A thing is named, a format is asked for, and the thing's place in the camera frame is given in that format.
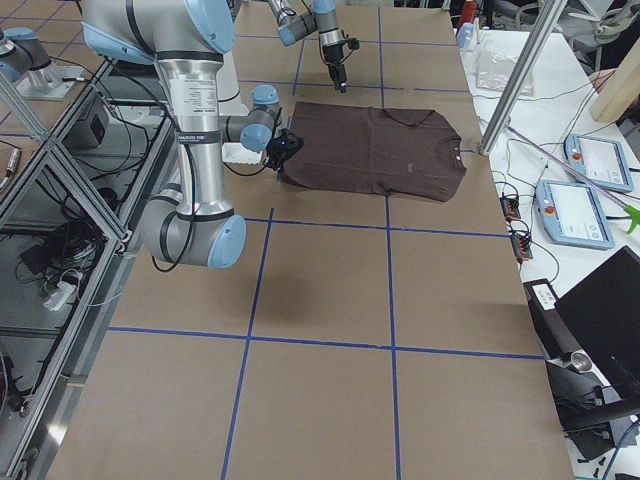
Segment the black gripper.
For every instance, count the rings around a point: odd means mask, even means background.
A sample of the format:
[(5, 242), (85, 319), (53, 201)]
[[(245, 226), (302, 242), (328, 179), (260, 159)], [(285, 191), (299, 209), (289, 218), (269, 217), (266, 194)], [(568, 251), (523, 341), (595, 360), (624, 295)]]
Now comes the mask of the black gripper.
[(334, 89), (340, 93), (347, 91), (347, 75), (344, 67), (344, 42), (321, 45), (322, 58), (328, 67)]

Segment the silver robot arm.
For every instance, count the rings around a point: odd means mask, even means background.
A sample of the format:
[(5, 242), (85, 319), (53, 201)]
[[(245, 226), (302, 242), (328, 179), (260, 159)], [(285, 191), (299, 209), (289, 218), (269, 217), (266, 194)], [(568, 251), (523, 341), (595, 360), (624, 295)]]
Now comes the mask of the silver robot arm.
[(347, 91), (346, 59), (359, 48), (357, 38), (349, 37), (339, 27), (334, 1), (303, 1), (306, 11), (298, 14), (289, 1), (269, 0), (277, 23), (278, 36), (284, 46), (294, 45), (313, 33), (318, 34), (320, 57), (327, 67), (334, 89)]
[(278, 129), (279, 98), (262, 86), (246, 115), (220, 115), (217, 76), (234, 42), (228, 4), (86, 1), (82, 26), (94, 52), (154, 66), (168, 100), (179, 177), (146, 204), (143, 244), (171, 266), (232, 267), (244, 248), (246, 222), (225, 192), (223, 145), (265, 151)]

